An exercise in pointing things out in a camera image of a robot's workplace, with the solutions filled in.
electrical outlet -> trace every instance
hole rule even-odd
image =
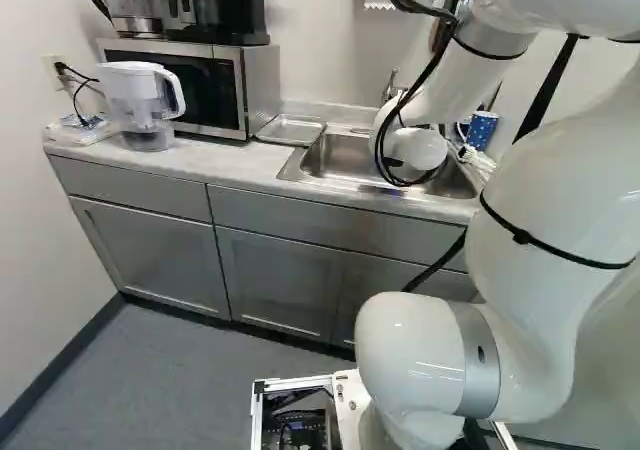
[[[47,75],[49,75],[53,89],[55,91],[64,90],[64,79],[62,75],[58,73],[56,63],[67,63],[67,59],[61,55],[42,55],[41,59]]]

coffee maker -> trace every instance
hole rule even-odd
[[[170,40],[218,45],[267,45],[264,0],[163,0]]]
[[[120,36],[267,45],[264,0],[92,0]]]

blue mug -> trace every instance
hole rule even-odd
[[[474,112],[469,124],[467,143],[476,150],[484,151],[498,127],[500,116],[491,112]]]

microwave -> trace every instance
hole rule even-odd
[[[187,109],[176,131],[249,140],[280,113],[280,48],[101,38],[105,62],[159,63],[180,79]]]

cabinet door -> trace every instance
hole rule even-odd
[[[120,290],[229,318],[211,225],[69,197]]]
[[[329,341],[345,252],[224,227],[216,233],[234,320]]]
[[[425,268],[398,260],[349,254],[343,260],[342,293],[332,343],[352,346],[356,316],[364,302],[376,293],[400,291]],[[468,302],[477,291],[467,274],[440,270],[418,287],[415,293]]]

